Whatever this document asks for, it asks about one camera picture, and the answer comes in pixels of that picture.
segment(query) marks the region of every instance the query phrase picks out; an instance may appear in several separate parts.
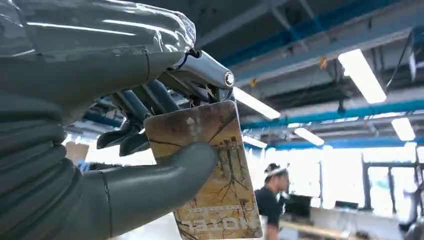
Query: ceiling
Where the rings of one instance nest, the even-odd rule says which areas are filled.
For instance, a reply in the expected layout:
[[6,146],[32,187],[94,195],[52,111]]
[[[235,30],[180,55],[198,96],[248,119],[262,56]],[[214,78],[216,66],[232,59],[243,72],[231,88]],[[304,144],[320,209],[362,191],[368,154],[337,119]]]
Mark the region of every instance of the ceiling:
[[[387,118],[370,123],[368,116],[404,111],[414,114],[416,134],[423,133],[424,117],[417,110],[424,105],[406,107],[411,101],[424,101],[424,76],[412,79],[408,35],[414,26],[424,25],[419,12],[424,3],[398,0],[143,0],[143,4],[186,14],[196,25],[196,48],[208,52],[230,68],[236,86],[281,112],[272,122],[255,110],[239,104],[245,133],[280,146],[301,142],[287,124],[302,118],[308,128],[324,140],[395,136]],[[369,106],[348,76],[337,56],[360,48],[387,97],[381,110]],[[176,101],[184,103],[178,95]],[[119,126],[121,116],[101,113],[107,125]],[[353,116],[355,109],[364,114]],[[352,114],[354,122],[339,125],[322,121],[343,119]],[[98,116],[83,121],[98,122]]]

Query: desk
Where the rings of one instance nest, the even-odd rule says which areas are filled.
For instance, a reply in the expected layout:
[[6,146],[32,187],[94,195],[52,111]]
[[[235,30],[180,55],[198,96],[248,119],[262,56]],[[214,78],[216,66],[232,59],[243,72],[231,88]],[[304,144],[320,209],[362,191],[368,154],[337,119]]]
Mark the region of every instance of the desk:
[[294,223],[294,222],[288,222],[288,221],[284,221],[284,220],[281,220],[279,222],[279,226],[280,226],[280,228],[296,229],[299,232],[307,233],[307,234],[314,234],[314,235],[318,235],[320,237],[326,237],[326,238],[332,238],[332,239],[362,240],[361,238],[358,238],[358,237],[352,236],[352,235],[345,237],[344,233],[342,233],[341,231],[326,229],[326,228],[321,228],[321,227],[315,227],[315,226],[310,226],[310,225],[304,225],[304,224],[299,224],[299,223]]

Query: card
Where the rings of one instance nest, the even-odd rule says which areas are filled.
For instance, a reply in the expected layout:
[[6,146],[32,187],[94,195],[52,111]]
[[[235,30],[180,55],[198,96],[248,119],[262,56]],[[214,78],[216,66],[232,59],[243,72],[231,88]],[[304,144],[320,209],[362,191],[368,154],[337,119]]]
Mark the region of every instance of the card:
[[156,162],[193,142],[209,143],[219,162],[199,193],[174,212],[183,240],[254,239],[262,228],[237,106],[218,102],[144,121]]

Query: black t-shirt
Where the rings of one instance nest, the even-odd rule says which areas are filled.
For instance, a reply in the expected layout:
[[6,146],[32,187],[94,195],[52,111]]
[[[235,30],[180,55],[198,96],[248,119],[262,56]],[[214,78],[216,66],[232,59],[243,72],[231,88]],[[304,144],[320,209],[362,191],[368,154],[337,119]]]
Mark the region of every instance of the black t-shirt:
[[281,207],[277,202],[276,194],[266,186],[254,191],[259,215],[268,218],[267,224],[279,226]]

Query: blue pipe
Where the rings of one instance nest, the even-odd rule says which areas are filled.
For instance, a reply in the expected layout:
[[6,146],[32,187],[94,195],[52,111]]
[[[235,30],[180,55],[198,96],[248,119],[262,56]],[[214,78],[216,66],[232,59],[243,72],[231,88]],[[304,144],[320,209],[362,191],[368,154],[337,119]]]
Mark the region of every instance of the blue pipe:
[[328,31],[342,23],[350,21],[359,16],[371,13],[375,10],[398,3],[399,0],[357,0],[351,4],[344,5],[333,11],[318,15],[315,19],[306,20],[297,24],[287,31],[280,32],[269,38],[261,40],[245,49],[241,49],[229,56],[218,59],[224,66],[230,67],[249,60],[251,58],[269,53],[273,50],[290,44],[297,39],[291,33],[297,33],[300,39],[315,35],[319,32]]
[[[414,140],[418,145],[424,144],[424,136],[417,136]],[[356,148],[381,148],[381,147],[403,147],[404,141],[397,136],[386,137],[361,137],[361,138],[342,138],[325,141],[325,145],[330,145],[335,149],[356,149]],[[313,149],[321,148],[308,141],[302,142],[286,142],[276,145],[269,145],[267,148],[275,148],[277,150],[290,149]]]
[[87,120],[93,121],[95,123],[109,125],[109,126],[112,126],[114,128],[119,128],[122,125],[121,121],[113,120],[113,119],[110,119],[110,118],[107,118],[107,117],[104,117],[104,116],[101,116],[101,115],[98,115],[98,114],[94,114],[94,113],[91,113],[91,112],[86,112],[85,115],[84,115],[84,118],[87,119]]
[[249,122],[241,124],[241,129],[262,129],[267,127],[283,127],[292,123],[310,123],[322,122],[326,120],[365,117],[376,114],[411,112],[424,109],[424,100],[413,100],[399,103],[375,104],[367,107],[359,107],[346,109],[345,113],[336,111],[323,112],[318,114],[310,114],[304,116],[293,116],[287,118],[278,118],[271,121]]

